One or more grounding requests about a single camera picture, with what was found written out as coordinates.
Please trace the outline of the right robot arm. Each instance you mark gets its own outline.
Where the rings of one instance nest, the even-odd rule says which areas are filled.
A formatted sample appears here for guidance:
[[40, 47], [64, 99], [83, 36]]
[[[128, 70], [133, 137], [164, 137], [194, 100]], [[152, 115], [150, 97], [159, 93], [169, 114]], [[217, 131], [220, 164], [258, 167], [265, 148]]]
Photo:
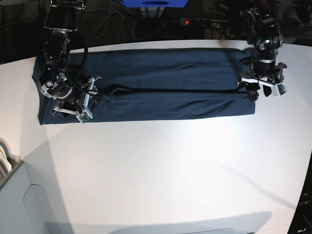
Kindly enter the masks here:
[[57, 102], [52, 109], [53, 115], [73, 115], [82, 124], [93, 119], [90, 101], [98, 103], [103, 96], [96, 87], [96, 81], [101, 77], [88, 77], [83, 73], [87, 47], [80, 65], [74, 69], [69, 66], [70, 33], [77, 32], [85, 7], [83, 0], [51, 1], [44, 23], [44, 28], [51, 34], [44, 46], [45, 66], [38, 84], [42, 95]]

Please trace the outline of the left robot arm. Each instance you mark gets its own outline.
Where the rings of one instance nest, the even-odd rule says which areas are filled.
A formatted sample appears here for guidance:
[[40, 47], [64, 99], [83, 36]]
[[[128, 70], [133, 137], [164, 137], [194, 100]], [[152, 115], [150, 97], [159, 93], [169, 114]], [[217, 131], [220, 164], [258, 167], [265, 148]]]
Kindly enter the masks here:
[[254, 49], [250, 57], [239, 60], [248, 70], [240, 75], [237, 85], [246, 88], [252, 103], [257, 101], [261, 86], [265, 96], [280, 97], [286, 93], [283, 71], [287, 65], [276, 63], [276, 57], [283, 36], [265, 0], [246, 0], [244, 6], [241, 15], [249, 27], [247, 43]]

